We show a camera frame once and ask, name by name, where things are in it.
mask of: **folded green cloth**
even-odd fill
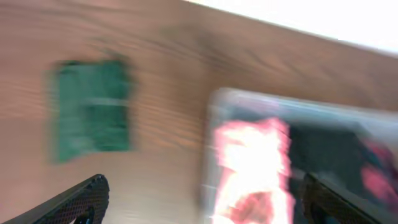
[[[52,77],[57,161],[130,149],[127,109],[131,83],[125,63],[67,61]]]

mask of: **white plastic box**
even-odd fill
[[[214,130],[229,120],[257,121],[276,116],[293,123],[325,127],[364,128],[393,153],[398,150],[398,114],[386,111],[318,103],[250,91],[222,88],[213,95],[208,108],[208,135],[204,153],[201,205],[204,223],[211,222],[221,168],[213,147]]]

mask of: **green cloth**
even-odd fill
[[[131,84],[125,63],[68,61],[53,77],[57,161],[93,152],[129,150]]]

